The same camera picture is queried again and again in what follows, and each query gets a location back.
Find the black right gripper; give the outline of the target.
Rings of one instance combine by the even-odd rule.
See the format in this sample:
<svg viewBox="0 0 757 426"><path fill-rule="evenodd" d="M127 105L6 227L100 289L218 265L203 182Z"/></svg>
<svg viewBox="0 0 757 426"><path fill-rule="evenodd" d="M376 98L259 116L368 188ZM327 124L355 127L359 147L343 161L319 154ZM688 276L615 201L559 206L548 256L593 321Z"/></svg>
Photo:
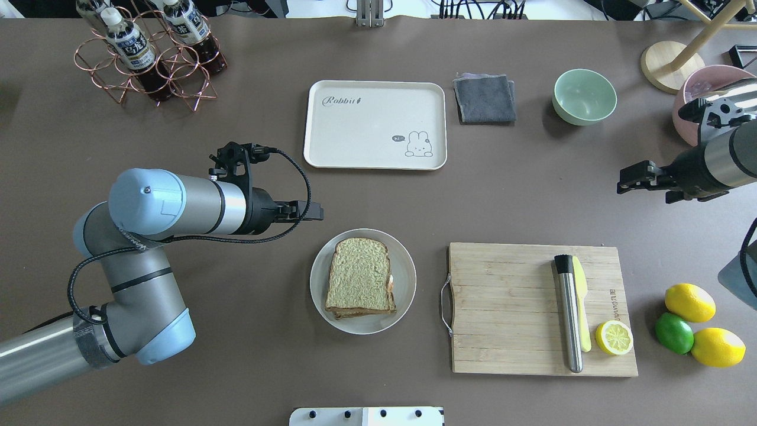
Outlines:
<svg viewBox="0 0 757 426"><path fill-rule="evenodd" d="M679 201L710 201L719 197L719 183L709 172L702 151L679 154L668 166L659 167L651 162L656 175L655 187L666 189L665 203Z"/></svg>

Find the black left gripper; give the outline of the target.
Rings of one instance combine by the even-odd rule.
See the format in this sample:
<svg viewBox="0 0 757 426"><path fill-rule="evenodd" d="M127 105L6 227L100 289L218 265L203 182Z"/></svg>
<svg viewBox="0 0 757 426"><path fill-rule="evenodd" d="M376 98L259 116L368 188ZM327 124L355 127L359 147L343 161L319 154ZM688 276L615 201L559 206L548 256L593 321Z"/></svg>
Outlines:
<svg viewBox="0 0 757 426"><path fill-rule="evenodd" d="M323 207L318 202L274 201L267 191L251 187L244 216L244 235L262 234L273 223L322 221L324 218Z"/></svg>

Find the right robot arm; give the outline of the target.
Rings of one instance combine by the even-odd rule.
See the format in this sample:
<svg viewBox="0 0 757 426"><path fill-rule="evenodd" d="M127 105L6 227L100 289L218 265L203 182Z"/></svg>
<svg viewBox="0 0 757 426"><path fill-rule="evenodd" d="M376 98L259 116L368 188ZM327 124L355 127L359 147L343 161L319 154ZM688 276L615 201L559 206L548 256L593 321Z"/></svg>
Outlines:
<svg viewBox="0 0 757 426"><path fill-rule="evenodd" d="M756 181L756 123L749 121L679 154L655 179L665 202L710 201Z"/></svg>

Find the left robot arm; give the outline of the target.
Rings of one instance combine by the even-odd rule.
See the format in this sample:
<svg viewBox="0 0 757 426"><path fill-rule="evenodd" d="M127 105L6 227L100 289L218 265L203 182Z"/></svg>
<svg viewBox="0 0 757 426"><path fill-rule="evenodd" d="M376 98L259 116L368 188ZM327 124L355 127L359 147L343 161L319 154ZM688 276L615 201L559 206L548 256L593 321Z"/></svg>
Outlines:
<svg viewBox="0 0 757 426"><path fill-rule="evenodd" d="M251 186L131 168L119 175L108 200L74 227L85 262L102 265L113 299L73 307L2 343L2 405L128 356L141 364L168 359L196 337L163 245L190 239L232 242L262 234L274 222L322 220L316 202L273 201Z"/></svg>

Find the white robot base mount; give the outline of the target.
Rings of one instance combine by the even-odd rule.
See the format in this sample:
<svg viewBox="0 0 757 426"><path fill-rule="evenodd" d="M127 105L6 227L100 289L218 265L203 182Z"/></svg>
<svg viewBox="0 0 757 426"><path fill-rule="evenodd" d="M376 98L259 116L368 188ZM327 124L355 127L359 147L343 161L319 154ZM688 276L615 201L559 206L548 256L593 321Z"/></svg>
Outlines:
<svg viewBox="0 0 757 426"><path fill-rule="evenodd" d="M443 407L429 405L295 409L289 425L444 425Z"/></svg>

